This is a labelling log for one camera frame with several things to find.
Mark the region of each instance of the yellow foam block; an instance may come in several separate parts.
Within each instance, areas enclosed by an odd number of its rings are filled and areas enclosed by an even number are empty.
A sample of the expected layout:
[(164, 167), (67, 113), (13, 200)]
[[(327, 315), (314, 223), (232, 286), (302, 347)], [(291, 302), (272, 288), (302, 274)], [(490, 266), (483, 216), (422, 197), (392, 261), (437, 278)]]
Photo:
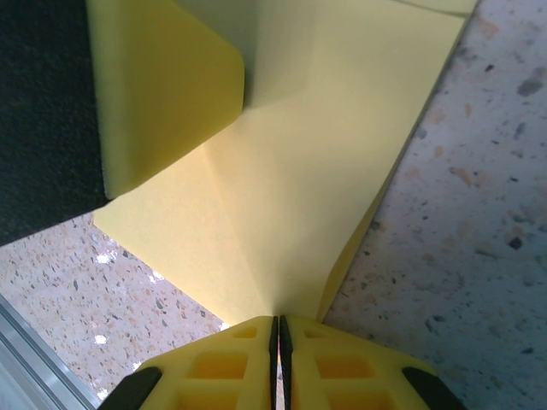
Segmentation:
[(271, 317), (254, 318), (147, 360), (162, 378), (141, 410), (270, 408)]
[(287, 323), (291, 408), (429, 408), (401, 371), (413, 367), (434, 375), (429, 365), (313, 320), (289, 317)]
[(228, 323), (321, 319), (465, 18), (388, 0), (247, 3), (256, 21), (234, 30), (257, 25), (249, 107), (95, 223)]
[(87, 0), (107, 195), (142, 184), (234, 121), (244, 64), (173, 0)]

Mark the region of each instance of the yellow foam sheet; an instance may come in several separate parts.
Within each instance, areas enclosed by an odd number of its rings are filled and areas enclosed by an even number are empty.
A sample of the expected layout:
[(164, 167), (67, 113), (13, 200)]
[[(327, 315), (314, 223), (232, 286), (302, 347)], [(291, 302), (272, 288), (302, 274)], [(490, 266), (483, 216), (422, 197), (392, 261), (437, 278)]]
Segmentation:
[(242, 116), (95, 222), (230, 324), (320, 319), (465, 20), (391, 0), (252, 4)]

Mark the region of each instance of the yellow foam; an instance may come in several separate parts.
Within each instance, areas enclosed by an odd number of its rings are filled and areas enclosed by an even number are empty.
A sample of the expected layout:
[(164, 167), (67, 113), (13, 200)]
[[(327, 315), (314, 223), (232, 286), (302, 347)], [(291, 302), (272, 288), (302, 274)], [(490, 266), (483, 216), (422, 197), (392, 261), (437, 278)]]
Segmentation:
[(271, 317), (228, 330), (147, 360), (162, 378), (141, 410), (267, 410), (270, 408), (268, 343)]
[(173, 0), (87, 0), (107, 195), (151, 178), (234, 121), (244, 65)]
[(228, 323), (321, 319), (465, 19), (393, 1), (251, 3), (249, 107), (96, 224)]
[(288, 317), (292, 341), (292, 408), (427, 410), (404, 367), (435, 374), (427, 364), (321, 325)]

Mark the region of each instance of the speckled floor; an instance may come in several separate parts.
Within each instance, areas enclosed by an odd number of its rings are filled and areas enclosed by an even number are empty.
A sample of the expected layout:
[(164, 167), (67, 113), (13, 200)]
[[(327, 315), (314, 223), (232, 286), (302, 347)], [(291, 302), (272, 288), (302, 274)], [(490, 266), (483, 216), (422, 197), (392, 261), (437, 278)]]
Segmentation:
[(0, 248), (4, 297), (105, 397), (138, 364), (222, 327), (91, 223), (71, 220)]
[[(547, 408), (546, 26), (544, 0), (481, 3), (326, 317), (469, 408)], [(0, 279), (101, 397), (222, 327), (90, 216), (1, 248)]]

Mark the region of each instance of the black rubber edge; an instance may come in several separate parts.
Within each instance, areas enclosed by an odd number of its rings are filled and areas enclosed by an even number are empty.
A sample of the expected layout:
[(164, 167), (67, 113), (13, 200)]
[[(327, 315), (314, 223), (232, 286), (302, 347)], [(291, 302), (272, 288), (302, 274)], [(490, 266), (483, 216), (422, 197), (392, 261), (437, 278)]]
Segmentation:
[(160, 378), (162, 371), (157, 367), (125, 376), (98, 410), (139, 410)]
[(405, 367), (403, 374), (431, 410), (467, 410), (437, 376), (415, 367)]
[(289, 323), (284, 315), (279, 320), (279, 353), (281, 355), (281, 372), (283, 373), (285, 410), (291, 410), (292, 340)]
[(277, 316), (272, 320), (272, 332), (270, 333), (269, 352), (270, 352), (270, 409), (275, 410), (277, 396), (277, 353), (279, 341), (279, 320)]

